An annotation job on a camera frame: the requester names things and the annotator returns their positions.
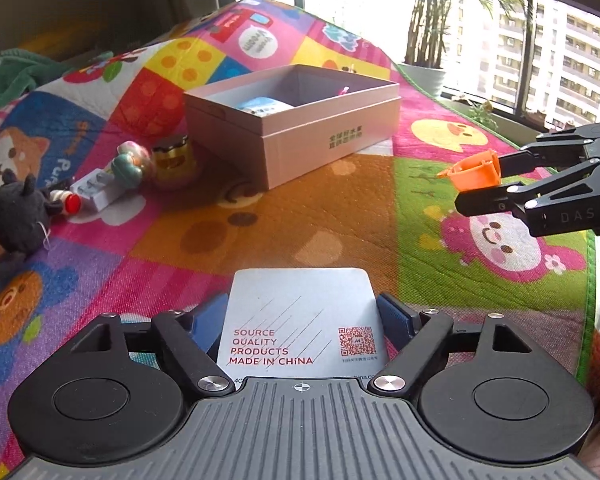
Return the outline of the orange plastic toy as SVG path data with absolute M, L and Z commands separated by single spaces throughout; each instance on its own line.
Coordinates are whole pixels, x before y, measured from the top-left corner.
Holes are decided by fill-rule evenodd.
M 473 154 L 438 172 L 437 178 L 448 179 L 461 193 L 495 188 L 502 182 L 500 158 L 493 150 Z

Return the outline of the white card box red text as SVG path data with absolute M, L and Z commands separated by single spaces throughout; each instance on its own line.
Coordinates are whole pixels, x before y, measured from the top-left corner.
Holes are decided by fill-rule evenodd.
M 237 385 L 247 377 L 373 377 L 388 352 L 368 274 L 236 272 L 216 362 Z

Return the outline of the yellow pudding toy brown lid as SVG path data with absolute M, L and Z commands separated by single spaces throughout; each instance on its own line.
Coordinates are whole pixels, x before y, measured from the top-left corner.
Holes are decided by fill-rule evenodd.
M 162 190 L 185 188 L 196 180 L 200 166 L 187 134 L 161 139 L 151 149 L 154 183 Z

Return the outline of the white battery case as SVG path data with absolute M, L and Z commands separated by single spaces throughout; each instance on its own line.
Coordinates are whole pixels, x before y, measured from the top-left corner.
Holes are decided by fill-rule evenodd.
M 89 211 L 101 212 L 125 193 L 125 188 L 114 175 L 96 168 L 70 185 L 70 191 L 79 196 L 82 206 Z

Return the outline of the red white small bottle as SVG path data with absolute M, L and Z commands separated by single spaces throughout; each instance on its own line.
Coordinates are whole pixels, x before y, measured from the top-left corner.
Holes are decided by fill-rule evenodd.
M 70 190 L 51 190 L 50 199 L 62 205 L 62 213 L 65 216 L 74 216 L 82 208 L 81 197 Z

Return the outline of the green pink figurine toy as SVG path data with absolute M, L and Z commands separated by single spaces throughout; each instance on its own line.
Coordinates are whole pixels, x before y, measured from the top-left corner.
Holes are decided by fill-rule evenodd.
M 134 141 L 125 141 L 117 147 L 117 155 L 110 162 L 114 178 L 124 188 L 138 188 L 151 180 L 154 162 L 151 152 Z

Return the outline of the black plush toy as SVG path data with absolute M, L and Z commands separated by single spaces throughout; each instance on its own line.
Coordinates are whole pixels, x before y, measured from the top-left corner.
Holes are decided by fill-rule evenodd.
M 52 191 L 38 188 L 34 174 L 19 180 L 11 169 L 0 186 L 0 292 L 22 270 L 27 258 L 40 250 L 50 236 L 52 218 L 65 210 Z

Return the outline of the blue white wipes pack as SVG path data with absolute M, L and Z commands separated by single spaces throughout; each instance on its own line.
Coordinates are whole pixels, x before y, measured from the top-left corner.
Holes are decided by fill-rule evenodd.
M 286 102 L 269 96 L 256 96 L 238 105 L 238 110 L 257 117 L 265 117 L 292 110 L 294 107 Z

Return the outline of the small potted plant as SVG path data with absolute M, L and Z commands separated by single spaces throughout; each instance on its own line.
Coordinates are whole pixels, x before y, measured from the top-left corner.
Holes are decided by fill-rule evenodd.
M 481 103 L 465 100 L 464 104 L 467 107 L 465 115 L 472 122 L 492 131 L 498 130 L 498 123 L 493 116 L 493 105 L 489 100 Z

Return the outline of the colourful cartoon play mat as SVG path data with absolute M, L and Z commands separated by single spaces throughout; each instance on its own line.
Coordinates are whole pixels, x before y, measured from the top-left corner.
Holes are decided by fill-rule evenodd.
M 532 238 L 508 218 L 503 257 L 486 258 L 438 172 L 512 144 L 402 80 L 378 47 L 292 6 L 236 3 L 4 106 L 0 177 L 5 169 L 41 184 L 83 177 L 124 141 L 186 133 L 186 91 L 289 64 L 397 82 L 398 131 L 264 193 L 199 152 L 201 175 L 188 188 L 148 186 L 99 214 L 56 220 L 50 247 L 7 295 L 12 325 L 0 324 L 0 478 L 22 457 L 7 422 L 12 390 L 93 316 L 141 320 L 188 309 L 227 290 L 245 268 L 357 266 L 378 292 L 415 306 L 464 320 L 500 307 L 577 378 L 588 376 L 592 236 Z

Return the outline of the white plant pot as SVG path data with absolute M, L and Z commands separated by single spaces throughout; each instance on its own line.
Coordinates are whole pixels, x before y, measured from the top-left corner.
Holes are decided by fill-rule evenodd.
M 405 63 L 398 64 L 400 71 L 423 92 L 434 98 L 441 96 L 445 70 L 442 68 L 430 68 Z

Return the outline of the pink cardboard box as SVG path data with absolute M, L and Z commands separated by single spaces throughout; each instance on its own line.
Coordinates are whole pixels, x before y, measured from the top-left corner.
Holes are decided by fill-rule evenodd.
M 292 110 L 257 117 L 238 110 L 269 96 Z M 184 93 L 190 138 L 261 190 L 391 138 L 398 130 L 395 82 L 311 65 L 287 65 Z

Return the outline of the green towel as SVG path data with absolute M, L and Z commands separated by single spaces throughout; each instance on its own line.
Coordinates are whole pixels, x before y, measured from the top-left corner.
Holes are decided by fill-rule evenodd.
M 0 53 L 0 109 L 24 94 L 72 71 L 68 63 L 27 50 Z

